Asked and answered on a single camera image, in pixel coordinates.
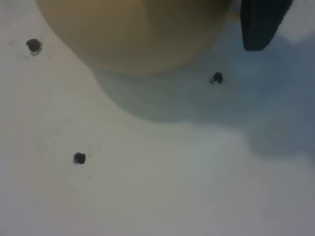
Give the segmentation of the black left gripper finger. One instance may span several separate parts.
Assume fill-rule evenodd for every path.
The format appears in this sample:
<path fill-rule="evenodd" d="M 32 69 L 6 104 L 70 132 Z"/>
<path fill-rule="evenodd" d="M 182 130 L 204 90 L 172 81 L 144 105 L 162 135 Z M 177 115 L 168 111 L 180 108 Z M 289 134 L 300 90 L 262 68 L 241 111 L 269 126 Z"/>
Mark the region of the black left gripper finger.
<path fill-rule="evenodd" d="M 240 19 L 246 51 L 262 51 L 272 41 L 293 0 L 242 0 Z"/>

